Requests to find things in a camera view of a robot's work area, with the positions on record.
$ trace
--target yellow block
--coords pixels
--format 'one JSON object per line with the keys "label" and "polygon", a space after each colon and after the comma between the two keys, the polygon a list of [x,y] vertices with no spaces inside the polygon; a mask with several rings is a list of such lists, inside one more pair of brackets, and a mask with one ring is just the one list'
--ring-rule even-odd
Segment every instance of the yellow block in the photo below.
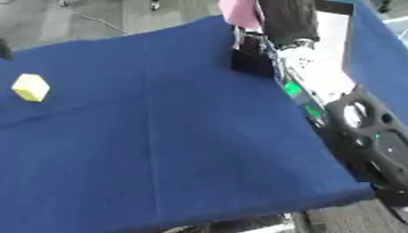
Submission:
{"label": "yellow block", "polygon": [[41,102],[46,97],[50,87],[39,75],[22,74],[11,87],[26,101]]}

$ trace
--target table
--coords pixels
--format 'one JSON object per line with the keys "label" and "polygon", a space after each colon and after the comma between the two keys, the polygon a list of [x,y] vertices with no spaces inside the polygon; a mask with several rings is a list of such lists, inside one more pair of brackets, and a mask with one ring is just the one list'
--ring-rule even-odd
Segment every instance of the table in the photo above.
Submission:
{"label": "table", "polygon": [[[358,3],[347,71],[407,122],[408,54]],[[230,70],[220,16],[0,63],[0,231],[148,232],[372,198],[273,80]],[[28,103],[21,73],[51,86]]]}

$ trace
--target green led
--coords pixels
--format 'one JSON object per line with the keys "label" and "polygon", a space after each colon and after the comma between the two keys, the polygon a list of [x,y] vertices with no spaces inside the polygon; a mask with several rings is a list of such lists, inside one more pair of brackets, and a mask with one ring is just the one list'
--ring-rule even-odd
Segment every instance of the green led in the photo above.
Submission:
{"label": "green led", "polygon": [[306,111],[308,111],[309,115],[312,117],[320,117],[321,113],[315,109],[313,109],[311,106],[306,106]]}
{"label": "green led", "polygon": [[288,95],[294,96],[301,92],[301,87],[294,82],[289,82],[285,84],[285,91]]}

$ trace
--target gray carpet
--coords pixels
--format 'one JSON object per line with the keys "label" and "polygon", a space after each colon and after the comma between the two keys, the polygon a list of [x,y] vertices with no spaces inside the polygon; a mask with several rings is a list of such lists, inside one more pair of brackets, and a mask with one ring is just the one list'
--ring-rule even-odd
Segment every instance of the gray carpet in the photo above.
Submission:
{"label": "gray carpet", "polygon": [[[14,50],[77,39],[122,36],[123,32],[79,14],[95,17],[137,34],[184,24],[205,15],[216,15],[217,0],[163,0],[162,8],[151,13],[147,0],[81,0],[61,8],[56,0],[16,0],[0,5],[0,37]],[[395,0],[393,9],[382,17],[408,15],[408,1]],[[396,222],[376,201],[343,208],[312,210],[316,221],[331,233],[404,233],[408,228]]]}

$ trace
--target pink object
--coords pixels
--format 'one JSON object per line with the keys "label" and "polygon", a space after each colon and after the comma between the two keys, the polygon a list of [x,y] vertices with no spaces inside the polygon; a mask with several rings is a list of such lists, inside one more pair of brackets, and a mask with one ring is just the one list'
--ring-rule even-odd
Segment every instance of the pink object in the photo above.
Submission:
{"label": "pink object", "polygon": [[257,30],[260,23],[255,16],[256,0],[219,0],[219,9],[227,23]]}

